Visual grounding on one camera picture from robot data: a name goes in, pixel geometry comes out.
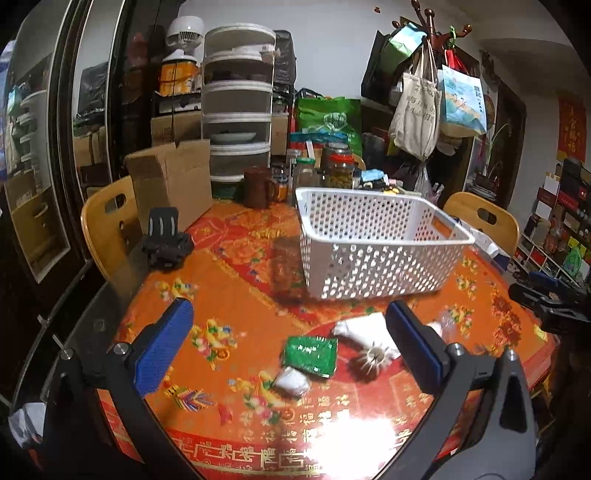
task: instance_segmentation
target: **canvas bag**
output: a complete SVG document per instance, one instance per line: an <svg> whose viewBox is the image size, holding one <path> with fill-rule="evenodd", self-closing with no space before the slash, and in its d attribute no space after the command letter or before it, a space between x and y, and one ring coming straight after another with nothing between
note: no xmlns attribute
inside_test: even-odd
<svg viewBox="0 0 591 480"><path fill-rule="evenodd" d="M421 161L429 158L439 136L441 92L436 71L433 50L426 41L415 73L402 74L402 95L388 131L397 147Z"/></svg>
<svg viewBox="0 0 591 480"><path fill-rule="evenodd" d="M449 137L478 137L486 133L486 108L480 78L443 65L439 70L441 131Z"/></svg>

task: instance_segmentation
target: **fan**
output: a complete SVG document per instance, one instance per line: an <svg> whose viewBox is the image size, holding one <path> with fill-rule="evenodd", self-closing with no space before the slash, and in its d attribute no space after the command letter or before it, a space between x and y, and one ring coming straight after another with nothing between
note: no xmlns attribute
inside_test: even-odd
<svg viewBox="0 0 591 480"><path fill-rule="evenodd" d="M187 52L192 53L203 43L204 34L205 25L201 18L192 15L175 18L166 32L166 45L175 50L163 61L191 60L196 62L197 59Z"/></svg>

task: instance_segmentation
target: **floral tablecloth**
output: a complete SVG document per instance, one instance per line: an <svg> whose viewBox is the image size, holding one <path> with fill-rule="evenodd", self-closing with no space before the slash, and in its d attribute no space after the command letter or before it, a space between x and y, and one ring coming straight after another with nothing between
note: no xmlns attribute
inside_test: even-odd
<svg viewBox="0 0 591 480"><path fill-rule="evenodd" d="M389 299L310 299L297 215L284 204L255 211L216 202L188 231L194 252L182 269L147 277L116 336L132 342L175 297L193 302L193 328L159 390L146 397L179 448L208 479L373 477L432 401L401 359L365 382L348 368L358 348L340 342L335 376L314 382L304 398L282 398L270 387L288 336L330 335L338 320L383 312ZM453 341L472 352L498 355L511 345L530 387L550 367L552 340L469 248L440 291L407 301L424 323L449 312ZM137 458L110 396L100 397L120 447ZM469 398L443 451L459 445L474 404Z"/></svg>

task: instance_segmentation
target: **white tissue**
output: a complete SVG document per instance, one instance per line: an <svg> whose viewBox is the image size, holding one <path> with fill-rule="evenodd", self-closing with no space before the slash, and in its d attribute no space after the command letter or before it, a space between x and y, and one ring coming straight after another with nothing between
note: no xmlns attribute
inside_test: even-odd
<svg viewBox="0 0 591 480"><path fill-rule="evenodd" d="M275 378L273 386L295 397L302 397L310 391L308 377L292 367L285 367Z"/></svg>
<svg viewBox="0 0 591 480"><path fill-rule="evenodd" d="M347 337L365 349L374 345L387 347L386 356L391 359L400 356L400 351L386 328L386 319L380 312L336 322L333 334Z"/></svg>

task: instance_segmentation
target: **glass jar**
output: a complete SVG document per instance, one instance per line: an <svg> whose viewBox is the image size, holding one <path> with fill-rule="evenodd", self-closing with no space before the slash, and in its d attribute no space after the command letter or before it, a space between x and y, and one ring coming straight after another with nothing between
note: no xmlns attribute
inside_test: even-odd
<svg viewBox="0 0 591 480"><path fill-rule="evenodd" d="M313 158L298 158L295 164L295 173L293 180L292 205L297 204L296 188L299 187L317 187L318 175L314 168L316 161Z"/></svg>
<svg viewBox="0 0 591 480"><path fill-rule="evenodd" d="M297 148L288 148L285 151L285 164L287 166L287 203L289 205L295 205L294 200L296 194L294 193L294 174L296 173L296 162L298 158L301 158L302 151Z"/></svg>
<svg viewBox="0 0 591 480"><path fill-rule="evenodd" d="M329 158L330 187L334 189L352 189L355 160L352 155L333 153Z"/></svg>

